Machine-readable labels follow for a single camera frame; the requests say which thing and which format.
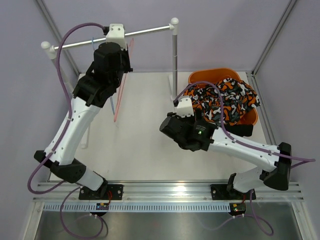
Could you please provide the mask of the pink wire hanger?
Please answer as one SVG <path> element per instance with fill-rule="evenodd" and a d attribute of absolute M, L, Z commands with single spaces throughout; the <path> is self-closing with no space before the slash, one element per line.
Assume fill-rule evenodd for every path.
<path fill-rule="evenodd" d="M 130 42 L 129 42 L 129 45 L 128 45 L 129 56 L 132 55 L 134 45 L 135 45 L 135 40 L 132 37 Z M 127 73 L 124 74 L 124 76 L 122 78 L 121 85 L 119 87 L 119 92 L 118 92 L 118 95 L 117 95 L 117 103 L 116 103 L 116 108 L 115 108 L 115 114 L 114 114 L 114 118 L 113 118 L 113 122 L 114 123 L 116 123 L 117 119 L 118 119 L 118 114 L 119 114 L 119 111 L 120 111 L 120 106 L 121 106 L 121 102 L 122 102 L 122 97 L 123 97 L 123 92 L 124 92 L 126 79 L 127 79 Z"/>

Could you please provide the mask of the blue wire hanger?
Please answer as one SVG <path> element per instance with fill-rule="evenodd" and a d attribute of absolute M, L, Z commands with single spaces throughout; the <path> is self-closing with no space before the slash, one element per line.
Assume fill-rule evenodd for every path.
<path fill-rule="evenodd" d="M 92 45 L 93 51 L 95 51 L 96 48 L 95 48 L 95 39 L 94 39 L 94 37 L 91 38 L 91 45 Z M 110 106 L 111 106 L 112 114 L 115 115 L 115 105 L 114 105 L 113 97 L 111 96 L 109 98 L 109 100 L 110 100 Z"/>

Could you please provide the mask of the black shorts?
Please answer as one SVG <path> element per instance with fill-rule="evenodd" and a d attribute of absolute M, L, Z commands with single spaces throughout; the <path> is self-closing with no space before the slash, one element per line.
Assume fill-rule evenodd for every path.
<path fill-rule="evenodd" d="M 224 127 L 229 133 L 237 135 L 239 137 L 251 137 L 254 129 L 254 126 L 252 124 L 226 124 Z"/>

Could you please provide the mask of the orange camouflage shorts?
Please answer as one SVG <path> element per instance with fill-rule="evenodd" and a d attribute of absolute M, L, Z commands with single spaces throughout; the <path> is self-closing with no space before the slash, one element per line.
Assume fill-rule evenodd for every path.
<path fill-rule="evenodd" d="M 223 123 L 231 126 L 260 106 L 259 97 L 249 84 L 230 77 L 214 83 L 214 86 L 195 84 L 183 95 L 191 99 L 193 109 L 199 109 L 206 121 L 217 125 L 221 124 L 220 100 L 223 100 Z"/>

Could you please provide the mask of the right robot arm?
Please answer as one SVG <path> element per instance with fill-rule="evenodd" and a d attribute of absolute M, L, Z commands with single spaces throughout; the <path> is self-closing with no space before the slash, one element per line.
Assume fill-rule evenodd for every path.
<path fill-rule="evenodd" d="M 231 174 L 227 183 L 211 184 L 213 200 L 255 199 L 255 189 L 264 186 L 278 191 L 289 188 L 292 147 L 288 143 L 267 145 L 227 136 L 221 127 L 204 119 L 173 112 L 167 114 L 159 130 L 183 150 L 223 153 L 255 165 L 246 172 Z"/>

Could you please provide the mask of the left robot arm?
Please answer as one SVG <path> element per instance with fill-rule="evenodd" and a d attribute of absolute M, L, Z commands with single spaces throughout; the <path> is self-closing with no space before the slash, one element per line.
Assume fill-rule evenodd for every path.
<path fill-rule="evenodd" d="M 74 88 L 71 111 L 49 146 L 34 154 L 58 178 L 82 185 L 92 199 L 108 195 L 108 182 L 78 161 L 75 153 L 95 116 L 120 87 L 123 75 L 132 70 L 127 44 L 100 44 L 93 53 L 93 62 Z"/>

